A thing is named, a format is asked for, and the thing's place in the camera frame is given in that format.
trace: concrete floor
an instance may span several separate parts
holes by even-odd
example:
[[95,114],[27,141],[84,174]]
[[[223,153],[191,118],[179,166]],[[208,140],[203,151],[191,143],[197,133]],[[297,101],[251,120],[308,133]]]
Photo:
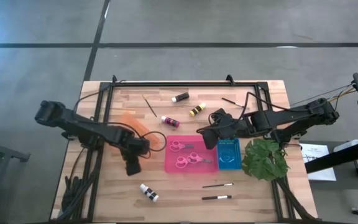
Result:
[[[103,0],[0,0],[0,43],[92,43]],[[116,0],[101,42],[358,42],[358,0]],[[30,152],[0,190],[0,222],[48,219],[67,142],[34,121],[42,100],[72,107],[91,49],[0,49],[0,144]],[[290,102],[348,84],[358,48],[99,49],[91,80],[284,80]],[[344,96],[332,126],[306,140],[358,139],[357,95]],[[320,218],[343,212],[354,192],[313,191]]]

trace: green leaves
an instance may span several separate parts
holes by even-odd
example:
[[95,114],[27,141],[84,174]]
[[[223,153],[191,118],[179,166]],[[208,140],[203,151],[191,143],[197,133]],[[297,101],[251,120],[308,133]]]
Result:
[[246,155],[242,160],[242,170],[259,180],[274,180],[284,177],[287,163],[278,143],[273,140],[254,139],[246,146]]

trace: pink scissors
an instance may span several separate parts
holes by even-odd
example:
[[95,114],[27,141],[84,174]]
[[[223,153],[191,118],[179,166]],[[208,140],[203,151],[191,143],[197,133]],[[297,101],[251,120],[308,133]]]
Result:
[[177,168],[185,168],[187,164],[189,163],[196,164],[197,162],[211,163],[212,161],[210,161],[209,159],[203,159],[200,156],[198,156],[197,153],[192,152],[190,153],[190,156],[188,156],[187,158],[184,158],[183,156],[179,156],[177,158],[177,162],[175,163],[175,165]]
[[171,149],[171,151],[177,152],[180,149],[191,149],[193,148],[193,145],[184,145],[184,144],[180,144],[180,142],[178,141],[173,141],[172,144],[169,146],[169,148]]

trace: white paper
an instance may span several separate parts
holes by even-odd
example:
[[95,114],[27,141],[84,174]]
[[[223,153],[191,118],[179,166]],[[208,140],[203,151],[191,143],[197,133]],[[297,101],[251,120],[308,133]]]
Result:
[[[303,162],[309,162],[319,157],[328,155],[328,147],[323,145],[315,144],[300,144],[302,146]],[[308,174],[309,180],[330,180],[336,181],[335,173],[333,168],[317,171]]]

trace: blue basket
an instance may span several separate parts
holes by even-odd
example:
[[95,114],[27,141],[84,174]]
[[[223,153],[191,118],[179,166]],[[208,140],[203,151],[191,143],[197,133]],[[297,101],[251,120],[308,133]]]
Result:
[[216,150],[220,170],[241,169],[240,142],[238,139],[222,139],[218,141]]

